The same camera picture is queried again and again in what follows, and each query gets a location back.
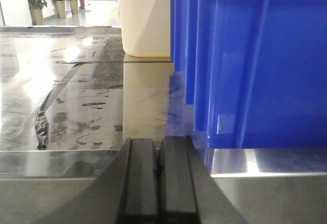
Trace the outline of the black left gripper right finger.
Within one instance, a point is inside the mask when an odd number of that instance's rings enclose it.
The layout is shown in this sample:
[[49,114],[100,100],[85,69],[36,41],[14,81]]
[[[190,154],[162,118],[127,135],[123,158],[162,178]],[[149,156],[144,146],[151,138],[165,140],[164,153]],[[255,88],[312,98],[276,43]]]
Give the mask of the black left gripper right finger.
[[246,223],[210,176],[189,136],[166,136],[159,151],[161,223]]

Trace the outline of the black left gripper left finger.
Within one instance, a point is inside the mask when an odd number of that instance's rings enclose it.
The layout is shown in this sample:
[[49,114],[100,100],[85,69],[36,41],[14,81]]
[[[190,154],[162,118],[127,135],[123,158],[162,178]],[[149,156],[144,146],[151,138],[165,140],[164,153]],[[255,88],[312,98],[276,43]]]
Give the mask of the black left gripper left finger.
[[36,223],[158,223],[158,216],[155,146],[128,138],[95,181]]

